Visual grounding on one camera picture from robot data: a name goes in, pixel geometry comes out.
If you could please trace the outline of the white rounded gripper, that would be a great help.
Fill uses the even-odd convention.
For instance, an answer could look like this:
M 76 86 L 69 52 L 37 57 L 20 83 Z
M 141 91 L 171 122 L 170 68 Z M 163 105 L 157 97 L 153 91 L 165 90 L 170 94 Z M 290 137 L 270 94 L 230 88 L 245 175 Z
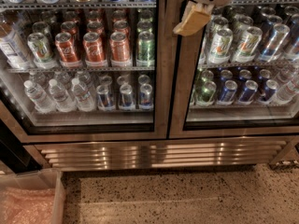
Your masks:
M 181 22 L 173 30 L 176 35 L 189 36 L 196 34 L 209 23 L 214 6 L 225 6 L 232 0 L 194 1 L 198 3 L 192 1 L 187 3 Z

